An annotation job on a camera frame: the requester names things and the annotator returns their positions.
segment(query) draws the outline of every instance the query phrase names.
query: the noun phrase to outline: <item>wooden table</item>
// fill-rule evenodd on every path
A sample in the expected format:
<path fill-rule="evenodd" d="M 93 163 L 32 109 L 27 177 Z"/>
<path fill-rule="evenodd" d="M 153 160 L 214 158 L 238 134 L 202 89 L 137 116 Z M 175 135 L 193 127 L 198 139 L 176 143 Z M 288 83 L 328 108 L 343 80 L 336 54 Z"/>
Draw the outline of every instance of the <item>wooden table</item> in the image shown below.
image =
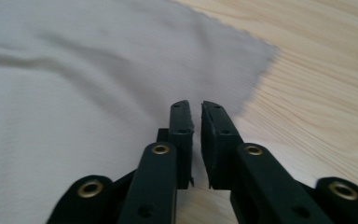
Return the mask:
<path fill-rule="evenodd" d="M 178 1 L 280 49 L 234 118 L 242 138 L 309 186 L 358 185 L 358 0 Z M 204 182 L 179 192 L 177 223 L 237 223 L 229 193 Z"/>

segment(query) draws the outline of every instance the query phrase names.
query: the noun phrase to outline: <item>table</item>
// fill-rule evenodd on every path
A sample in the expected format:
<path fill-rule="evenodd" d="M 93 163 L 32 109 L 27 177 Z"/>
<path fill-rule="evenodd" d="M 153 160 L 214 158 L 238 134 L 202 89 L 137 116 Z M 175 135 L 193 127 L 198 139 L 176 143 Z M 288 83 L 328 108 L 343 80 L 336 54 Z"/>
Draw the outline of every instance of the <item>table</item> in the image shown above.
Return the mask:
<path fill-rule="evenodd" d="M 234 122 L 298 181 L 358 185 L 358 1 L 178 0 L 279 47 Z M 237 223 L 227 191 L 179 191 L 177 223 Z"/>

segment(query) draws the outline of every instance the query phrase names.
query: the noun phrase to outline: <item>black metal bracket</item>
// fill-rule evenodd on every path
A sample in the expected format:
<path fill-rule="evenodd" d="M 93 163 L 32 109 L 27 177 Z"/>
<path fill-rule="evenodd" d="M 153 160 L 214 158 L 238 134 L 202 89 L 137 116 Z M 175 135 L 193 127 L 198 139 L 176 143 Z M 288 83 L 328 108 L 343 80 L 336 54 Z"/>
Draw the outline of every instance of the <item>black metal bracket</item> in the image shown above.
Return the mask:
<path fill-rule="evenodd" d="M 112 182 L 90 175 L 62 196 L 48 223 L 174 223 L 176 190 L 193 185 L 188 101 L 171 106 L 168 129 L 145 148 L 138 169 Z M 202 104 L 201 153 L 210 187 L 231 190 L 240 224 L 358 223 L 358 186 L 327 177 L 295 181 L 264 147 L 244 143 L 226 110 Z"/>

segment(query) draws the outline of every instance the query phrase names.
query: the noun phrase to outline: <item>fabric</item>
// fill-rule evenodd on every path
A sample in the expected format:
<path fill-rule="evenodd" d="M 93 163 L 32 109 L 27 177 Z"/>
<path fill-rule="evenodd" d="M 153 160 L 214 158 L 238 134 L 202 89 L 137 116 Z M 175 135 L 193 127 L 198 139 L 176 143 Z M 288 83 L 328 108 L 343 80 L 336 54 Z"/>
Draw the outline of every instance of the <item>fabric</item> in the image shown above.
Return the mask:
<path fill-rule="evenodd" d="M 72 183 L 118 179 L 188 100 L 242 110 L 275 48 L 177 3 L 0 1 L 0 223 L 45 223 Z"/>

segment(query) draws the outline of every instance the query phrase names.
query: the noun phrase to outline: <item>round joint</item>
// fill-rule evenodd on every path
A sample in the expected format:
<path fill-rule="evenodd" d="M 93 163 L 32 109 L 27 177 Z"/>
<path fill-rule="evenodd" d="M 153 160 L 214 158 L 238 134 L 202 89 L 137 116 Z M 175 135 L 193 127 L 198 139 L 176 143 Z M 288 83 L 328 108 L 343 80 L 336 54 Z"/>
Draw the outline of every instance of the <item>round joint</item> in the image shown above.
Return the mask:
<path fill-rule="evenodd" d="M 77 194 L 82 198 L 92 198 L 101 191 L 103 191 L 103 184 L 98 180 L 90 180 L 80 186 Z"/>
<path fill-rule="evenodd" d="M 169 151 L 170 151 L 170 148 L 167 146 L 163 146 L 163 145 L 158 145 L 158 146 L 155 146 L 152 148 L 152 152 L 155 154 L 159 154 L 159 155 L 168 153 Z"/>
<path fill-rule="evenodd" d="M 254 156 L 259 156 L 259 155 L 263 154 L 263 150 L 261 150 L 261 148 L 259 148 L 259 147 L 249 146 L 249 147 L 246 147 L 245 150 L 249 154 L 254 155 Z"/>
<path fill-rule="evenodd" d="M 330 190 L 336 194 L 337 196 L 346 199 L 346 200 L 351 200 L 354 201 L 356 199 L 358 199 L 358 193 L 354 190 L 351 189 L 350 187 L 348 187 L 347 185 L 340 183 L 340 182 L 333 182 L 331 183 L 328 188 L 330 188 Z"/>

